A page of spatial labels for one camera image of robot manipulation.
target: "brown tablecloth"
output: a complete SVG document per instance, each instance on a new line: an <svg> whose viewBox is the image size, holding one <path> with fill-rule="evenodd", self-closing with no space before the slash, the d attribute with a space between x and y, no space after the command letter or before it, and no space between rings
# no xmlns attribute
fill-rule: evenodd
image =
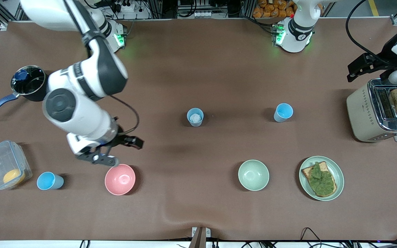
<svg viewBox="0 0 397 248"><path fill-rule="evenodd" d="M396 239L397 143L353 139L345 99L378 74L347 83L347 65L363 51L344 25L320 20L309 46L288 54L247 20L136 22L126 49L117 52L130 78L117 97L139 112L133 134L145 146L112 150L135 169L134 190L108 193L109 168L76 160L40 102L7 103L0 108L0 142L22 145L33 177L0 191L0 240L171 239L190 236L193 226L231 240L294 240L306 226L322 239ZM375 52L397 32L389 19L356 19L350 28ZM22 66L55 71L85 56L76 32L10 23L0 32L0 97L11 92L9 80ZM276 123L281 102L295 114ZM134 125L132 112L113 99L98 104L124 128ZM205 112L199 128L187 124L192 107ZM342 169L339 198L315 201L302 190L298 168L313 155ZM238 182L238 167L248 159L267 165L264 190L248 192ZM44 171L63 173L64 189L39 190Z"/></svg>

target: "floor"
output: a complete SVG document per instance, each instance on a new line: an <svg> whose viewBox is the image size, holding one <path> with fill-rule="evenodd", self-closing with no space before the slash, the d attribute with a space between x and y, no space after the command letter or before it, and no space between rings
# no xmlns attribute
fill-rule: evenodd
<svg viewBox="0 0 397 248"><path fill-rule="evenodd" d="M341 0L335 3L327 17L346 17L359 0ZM353 16L390 16L397 12L397 0L368 0L359 6Z"/></svg>

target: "green spread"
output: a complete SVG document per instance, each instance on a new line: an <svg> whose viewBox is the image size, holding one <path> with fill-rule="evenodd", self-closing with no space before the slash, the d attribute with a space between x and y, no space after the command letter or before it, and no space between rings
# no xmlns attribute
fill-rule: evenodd
<svg viewBox="0 0 397 248"><path fill-rule="evenodd" d="M321 171L319 163L315 162L309 178L309 185L318 196L326 196L334 191L332 174L328 171Z"/></svg>

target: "yellow food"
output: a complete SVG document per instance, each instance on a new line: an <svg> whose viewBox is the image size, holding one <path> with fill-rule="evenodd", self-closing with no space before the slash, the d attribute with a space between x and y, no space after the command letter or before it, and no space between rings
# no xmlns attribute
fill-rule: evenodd
<svg viewBox="0 0 397 248"><path fill-rule="evenodd" d="M287 16L291 16L291 15L293 15L293 14L295 14L295 12L293 12L292 7L287 7L287 8L286 8L286 15L287 15Z"/></svg>
<svg viewBox="0 0 397 248"><path fill-rule="evenodd" d="M286 17L286 11L285 10L278 11L278 17Z"/></svg>
<svg viewBox="0 0 397 248"><path fill-rule="evenodd" d="M284 10L287 7L287 1L274 0L274 6L278 6L279 9Z"/></svg>
<svg viewBox="0 0 397 248"><path fill-rule="evenodd" d="M258 5L260 7L264 8L267 5L267 0L258 0Z"/></svg>
<svg viewBox="0 0 397 248"><path fill-rule="evenodd" d="M274 5L273 4L268 4L266 7L264 7L264 11L266 12L272 12L274 10Z"/></svg>
<svg viewBox="0 0 397 248"><path fill-rule="evenodd" d="M20 176L20 174L21 174L21 172L17 168L13 169L4 175L3 182L6 184L6 183L10 182L11 180L15 179L16 177ZM26 177L26 175L25 175L25 173L23 173L17 183L22 182L25 177Z"/></svg>
<svg viewBox="0 0 397 248"><path fill-rule="evenodd" d="M263 9L262 8L255 8L254 12L252 13L252 16L254 18L260 18L263 15Z"/></svg>
<svg viewBox="0 0 397 248"><path fill-rule="evenodd" d="M277 17L278 16L278 9L274 9L271 12L271 17Z"/></svg>

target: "metal stand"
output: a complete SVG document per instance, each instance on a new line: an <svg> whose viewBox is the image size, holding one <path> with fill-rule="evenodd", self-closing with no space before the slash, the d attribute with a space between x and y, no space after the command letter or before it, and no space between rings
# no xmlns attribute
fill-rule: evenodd
<svg viewBox="0 0 397 248"><path fill-rule="evenodd" d="M189 248L206 248L206 228L199 227L192 237Z"/></svg>

